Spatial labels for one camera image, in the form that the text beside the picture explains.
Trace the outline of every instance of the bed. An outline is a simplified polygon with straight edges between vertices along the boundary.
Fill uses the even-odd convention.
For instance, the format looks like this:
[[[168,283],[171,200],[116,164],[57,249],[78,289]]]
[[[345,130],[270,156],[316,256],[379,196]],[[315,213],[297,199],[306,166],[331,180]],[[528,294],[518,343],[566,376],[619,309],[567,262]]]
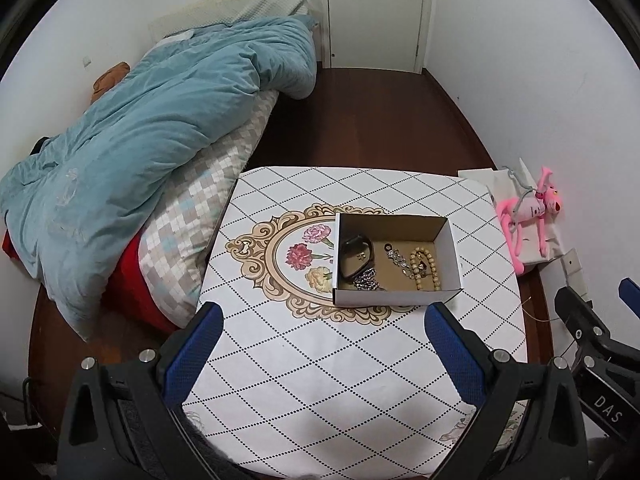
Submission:
[[[167,37],[169,41],[176,41],[171,37],[182,36],[185,30],[211,28],[217,23],[313,14],[314,1],[201,0],[155,20],[150,24],[150,31],[159,46],[166,44]],[[139,64],[149,55],[147,53]],[[188,323],[195,313],[218,219],[236,178],[260,140],[277,98],[276,89],[260,91],[248,120],[202,148],[171,173],[151,215],[122,251],[106,284],[102,306],[143,320],[166,333]],[[4,248],[9,254],[10,246],[7,237]],[[76,332],[81,333],[65,315],[68,313],[63,309],[61,312]]]

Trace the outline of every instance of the bolt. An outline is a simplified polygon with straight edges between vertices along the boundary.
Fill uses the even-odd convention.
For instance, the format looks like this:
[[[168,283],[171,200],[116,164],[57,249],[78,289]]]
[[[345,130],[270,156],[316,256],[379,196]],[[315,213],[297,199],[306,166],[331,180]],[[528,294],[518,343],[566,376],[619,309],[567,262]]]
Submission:
[[[94,365],[95,359],[93,357],[85,357],[80,363],[80,367],[82,368],[82,370],[90,370],[94,367]]]
[[[156,358],[156,351],[148,348],[147,350],[143,350],[138,355],[138,359],[140,359],[143,363],[148,363],[153,361]]]
[[[508,363],[511,359],[511,354],[506,350],[494,350],[494,359],[499,363]]]
[[[564,370],[568,366],[566,360],[562,356],[554,357],[554,365],[560,370]]]

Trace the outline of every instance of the table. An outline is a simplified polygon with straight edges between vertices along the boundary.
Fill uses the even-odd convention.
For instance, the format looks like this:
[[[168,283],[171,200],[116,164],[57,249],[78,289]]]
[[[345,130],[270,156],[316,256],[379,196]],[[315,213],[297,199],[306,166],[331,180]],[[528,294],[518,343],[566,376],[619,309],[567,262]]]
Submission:
[[[337,211],[447,216],[465,285],[447,306],[487,346],[526,361],[518,285],[485,186],[404,171],[258,168],[240,176],[212,250],[200,302],[222,307],[225,330],[184,409],[255,472],[429,474],[474,409],[425,336],[424,307],[332,306]],[[523,410],[514,406],[503,445]]]

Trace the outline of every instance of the pink plush toy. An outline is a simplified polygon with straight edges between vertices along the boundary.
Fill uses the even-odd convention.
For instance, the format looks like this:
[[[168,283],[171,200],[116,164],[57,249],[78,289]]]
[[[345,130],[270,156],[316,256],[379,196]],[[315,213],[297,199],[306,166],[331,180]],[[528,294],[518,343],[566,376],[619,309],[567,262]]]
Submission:
[[[522,248],[522,222],[536,220],[538,226],[538,239],[540,242],[540,255],[546,258],[547,244],[545,238],[545,216],[549,211],[552,215],[557,215],[562,209],[562,201],[558,195],[558,190],[549,182],[553,171],[549,168],[542,168],[542,176],[538,181],[538,189],[534,196],[526,196],[517,207],[519,198],[510,198],[498,202],[495,211],[502,226],[502,232],[507,238],[507,247],[513,262],[516,275],[524,273],[524,265],[518,259]],[[513,243],[512,226],[515,226],[515,244]]]

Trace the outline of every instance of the door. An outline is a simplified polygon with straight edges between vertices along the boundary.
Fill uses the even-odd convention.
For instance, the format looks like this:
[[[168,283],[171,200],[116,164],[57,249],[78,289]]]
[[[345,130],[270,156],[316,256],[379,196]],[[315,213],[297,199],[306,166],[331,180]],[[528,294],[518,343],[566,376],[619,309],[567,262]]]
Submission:
[[[413,72],[423,0],[328,0],[332,68]]]

